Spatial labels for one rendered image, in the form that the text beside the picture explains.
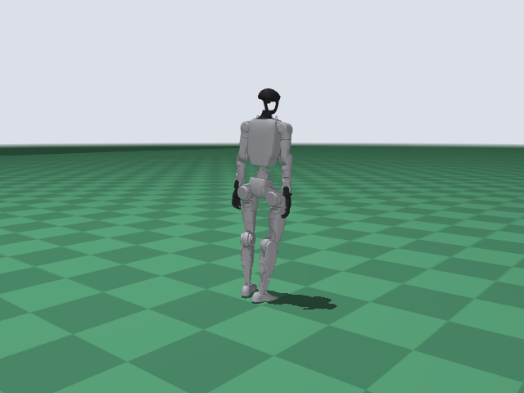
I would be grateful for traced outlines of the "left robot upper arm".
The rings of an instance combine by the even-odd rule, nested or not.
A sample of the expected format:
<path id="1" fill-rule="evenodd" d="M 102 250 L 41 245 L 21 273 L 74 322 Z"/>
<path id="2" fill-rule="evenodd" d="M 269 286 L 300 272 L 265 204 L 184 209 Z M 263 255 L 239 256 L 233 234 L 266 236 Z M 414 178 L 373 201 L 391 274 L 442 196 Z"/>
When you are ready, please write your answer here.
<path id="1" fill-rule="evenodd" d="M 244 121 L 241 124 L 241 137 L 240 137 L 240 148 L 238 152 L 238 158 L 239 160 L 249 160 L 249 156 L 247 153 L 247 145 L 248 145 L 248 128 L 249 128 L 250 120 Z"/>

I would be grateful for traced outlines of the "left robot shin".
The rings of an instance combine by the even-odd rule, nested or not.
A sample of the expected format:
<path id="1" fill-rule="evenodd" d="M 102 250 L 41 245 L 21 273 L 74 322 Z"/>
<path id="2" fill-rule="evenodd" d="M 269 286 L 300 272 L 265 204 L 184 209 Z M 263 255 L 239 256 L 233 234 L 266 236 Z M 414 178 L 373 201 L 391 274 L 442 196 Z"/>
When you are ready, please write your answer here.
<path id="1" fill-rule="evenodd" d="M 251 287 L 251 269 L 254 263 L 254 245 L 244 246 L 243 245 L 243 234 L 241 235 L 241 261 L 244 274 L 244 286 L 248 283 L 248 287 Z"/>

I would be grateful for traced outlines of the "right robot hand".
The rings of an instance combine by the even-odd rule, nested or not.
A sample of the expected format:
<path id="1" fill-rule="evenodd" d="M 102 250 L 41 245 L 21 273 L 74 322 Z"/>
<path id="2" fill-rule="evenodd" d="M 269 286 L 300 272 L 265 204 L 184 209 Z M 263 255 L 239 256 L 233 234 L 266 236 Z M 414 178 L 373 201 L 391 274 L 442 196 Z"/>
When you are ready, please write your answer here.
<path id="1" fill-rule="evenodd" d="M 289 192 L 289 187 L 284 187 L 283 188 L 283 196 L 286 197 L 286 209 L 285 209 L 285 214 L 284 215 L 281 215 L 282 218 L 286 218 L 289 213 L 290 213 L 290 208 L 291 208 L 291 193 Z"/>

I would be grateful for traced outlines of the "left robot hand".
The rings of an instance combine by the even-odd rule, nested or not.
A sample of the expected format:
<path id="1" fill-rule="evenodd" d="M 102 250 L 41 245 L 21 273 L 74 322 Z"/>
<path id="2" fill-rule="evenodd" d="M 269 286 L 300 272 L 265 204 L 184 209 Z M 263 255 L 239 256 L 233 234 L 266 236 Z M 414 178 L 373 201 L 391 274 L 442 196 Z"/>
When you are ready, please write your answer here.
<path id="1" fill-rule="evenodd" d="M 238 188 L 239 188 L 239 187 L 238 187 L 238 184 L 239 184 L 238 180 L 235 180 L 235 183 L 234 183 L 234 188 L 235 188 L 235 190 L 234 190 L 234 192 L 233 192 L 232 205 L 233 205 L 234 208 L 240 210 L 240 209 L 241 209 L 241 208 L 240 208 L 240 207 L 241 207 L 241 200 L 240 200 L 241 198 L 240 198 L 240 197 L 238 196 L 238 194 L 237 194 L 237 190 L 238 190 Z M 243 200 L 242 200 L 242 201 L 243 201 Z M 239 207 L 239 206 L 240 206 L 240 207 Z"/>

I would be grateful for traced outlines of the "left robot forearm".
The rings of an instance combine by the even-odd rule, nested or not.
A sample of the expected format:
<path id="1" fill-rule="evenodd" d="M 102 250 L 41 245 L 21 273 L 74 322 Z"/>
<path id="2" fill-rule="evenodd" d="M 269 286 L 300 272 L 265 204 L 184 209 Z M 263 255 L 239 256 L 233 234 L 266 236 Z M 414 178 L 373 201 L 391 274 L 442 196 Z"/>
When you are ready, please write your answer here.
<path id="1" fill-rule="evenodd" d="M 235 180 L 238 180 L 239 184 L 238 187 L 241 185 L 244 185 L 244 179 L 246 177 L 246 165 L 247 163 L 244 160 L 239 160 L 237 156 L 237 172 L 236 172 L 236 178 Z M 234 183 L 235 183 L 234 180 Z"/>

